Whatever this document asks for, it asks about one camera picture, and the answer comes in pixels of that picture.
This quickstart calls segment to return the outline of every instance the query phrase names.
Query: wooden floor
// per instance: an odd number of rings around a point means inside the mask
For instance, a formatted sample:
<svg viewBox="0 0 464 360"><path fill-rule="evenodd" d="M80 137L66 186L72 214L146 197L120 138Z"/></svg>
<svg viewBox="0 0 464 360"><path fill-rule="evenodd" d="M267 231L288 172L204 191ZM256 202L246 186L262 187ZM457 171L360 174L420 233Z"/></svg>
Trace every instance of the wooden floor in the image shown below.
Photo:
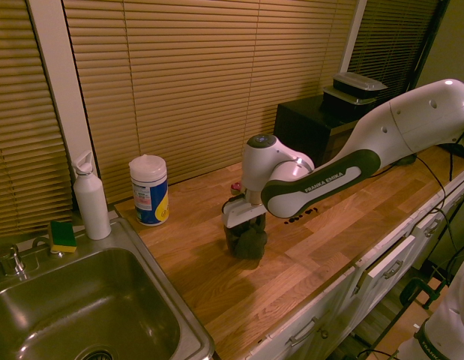
<svg viewBox="0 0 464 360"><path fill-rule="evenodd" d="M425 278L418 270L411 268L397 285L379 302L355 330L335 349L327 360L352 360L365 349L380 350L393 354L398 346L413 336L418 326L431 316L446 293L432 303L429 310L421 305L428 300L422 292L407 308L400 304L400 293L413 277ZM430 286L435 289L439 281L432 279ZM376 352L368 357L363 354L360 360L386 360L388 356Z"/></svg>

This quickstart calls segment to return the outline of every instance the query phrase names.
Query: window blinds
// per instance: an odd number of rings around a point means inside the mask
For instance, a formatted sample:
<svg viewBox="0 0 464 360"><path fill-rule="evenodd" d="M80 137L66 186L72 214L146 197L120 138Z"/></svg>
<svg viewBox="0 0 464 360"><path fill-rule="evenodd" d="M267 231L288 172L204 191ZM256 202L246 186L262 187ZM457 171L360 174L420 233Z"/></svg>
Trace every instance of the window blinds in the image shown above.
<svg viewBox="0 0 464 360"><path fill-rule="evenodd" d="M368 0L349 71L384 83L379 103L407 90L439 0Z"/></svg>
<svg viewBox="0 0 464 360"><path fill-rule="evenodd" d="M128 162L166 160L179 182L241 160L278 103L336 73L355 0L64 0L109 202L131 195Z"/></svg>
<svg viewBox="0 0 464 360"><path fill-rule="evenodd" d="M25 0L0 0L0 236L71 216L60 128Z"/></svg>

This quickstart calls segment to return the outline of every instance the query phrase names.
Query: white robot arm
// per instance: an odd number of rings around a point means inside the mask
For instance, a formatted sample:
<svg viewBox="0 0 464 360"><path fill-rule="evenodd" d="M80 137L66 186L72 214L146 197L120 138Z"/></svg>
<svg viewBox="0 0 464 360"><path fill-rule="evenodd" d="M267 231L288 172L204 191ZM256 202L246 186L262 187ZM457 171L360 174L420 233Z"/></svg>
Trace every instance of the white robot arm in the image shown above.
<svg viewBox="0 0 464 360"><path fill-rule="evenodd" d="M464 84L455 79L376 107L360 119L340 153L316 169L273 135L255 136L243 156L245 199L225 204L223 222L231 228L267 210L279 218L296 216L400 158L457 140L464 146Z"/></svg>
<svg viewBox="0 0 464 360"><path fill-rule="evenodd" d="M464 360L464 262L433 315L402 343L400 360Z"/></svg>
<svg viewBox="0 0 464 360"><path fill-rule="evenodd" d="M447 79L417 88L378 106L357 123L331 161L313 162L272 135L258 135L244 150L245 196L228 201L223 222L234 228L266 213L279 218L352 186L407 155L442 143L464 146L464 84ZM464 263L439 309L419 337L402 344L402 360L464 360Z"/></svg>

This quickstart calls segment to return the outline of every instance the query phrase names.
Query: stainless steel sink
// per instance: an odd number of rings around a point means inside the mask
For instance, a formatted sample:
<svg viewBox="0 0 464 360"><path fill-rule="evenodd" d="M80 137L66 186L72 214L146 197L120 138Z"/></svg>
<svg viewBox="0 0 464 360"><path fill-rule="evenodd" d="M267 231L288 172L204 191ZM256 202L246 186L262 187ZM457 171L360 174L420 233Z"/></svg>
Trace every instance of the stainless steel sink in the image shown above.
<svg viewBox="0 0 464 360"><path fill-rule="evenodd" d="M76 240L62 258L23 251L22 274L0 266L0 360L211 359L212 339L127 221Z"/></svg>

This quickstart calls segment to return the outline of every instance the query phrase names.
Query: wooden countertop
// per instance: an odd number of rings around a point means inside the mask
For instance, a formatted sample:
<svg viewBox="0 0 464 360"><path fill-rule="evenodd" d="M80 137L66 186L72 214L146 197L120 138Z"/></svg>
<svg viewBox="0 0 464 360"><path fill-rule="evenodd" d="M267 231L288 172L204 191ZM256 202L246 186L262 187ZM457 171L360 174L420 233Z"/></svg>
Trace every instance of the wooden countertop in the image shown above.
<svg viewBox="0 0 464 360"><path fill-rule="evenodd" d="M448 183L445 150L432 147L420 157ZM454 157L454 177L463 170L464 159ZM314 204L293 223L267 214L264 257L239 260L227 250L221 207L240 177L236 164L170 186L170 216L157 227L136 221L133 200L116 206L211 334L222 360L246 354L440 190L420 161L396 166Z"/></svg>

